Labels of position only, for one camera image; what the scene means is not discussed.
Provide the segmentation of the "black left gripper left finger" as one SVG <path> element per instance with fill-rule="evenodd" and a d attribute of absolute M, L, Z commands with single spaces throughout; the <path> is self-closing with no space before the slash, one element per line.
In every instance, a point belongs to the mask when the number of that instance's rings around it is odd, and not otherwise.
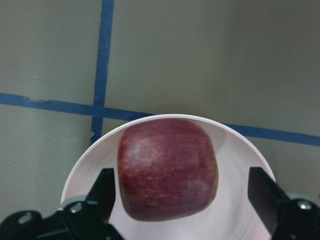
<path fill-rule="evenodd" d="M 43 218 L 34 210 L 18 211 L 0 224 L 2 240 L 121 240 L 109 223 L 116 200 L 112 168 L 101 170 L 88 195 Z"/>

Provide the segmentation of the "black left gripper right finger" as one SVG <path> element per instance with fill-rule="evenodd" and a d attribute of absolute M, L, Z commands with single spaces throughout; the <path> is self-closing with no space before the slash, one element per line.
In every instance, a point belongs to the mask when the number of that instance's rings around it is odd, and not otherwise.
<path fill-rule="evenodd" d="M 261 167 L 249 169 L 247 196 L 272 240 L 320 238 L 320 207 L 287 195 Z"/>

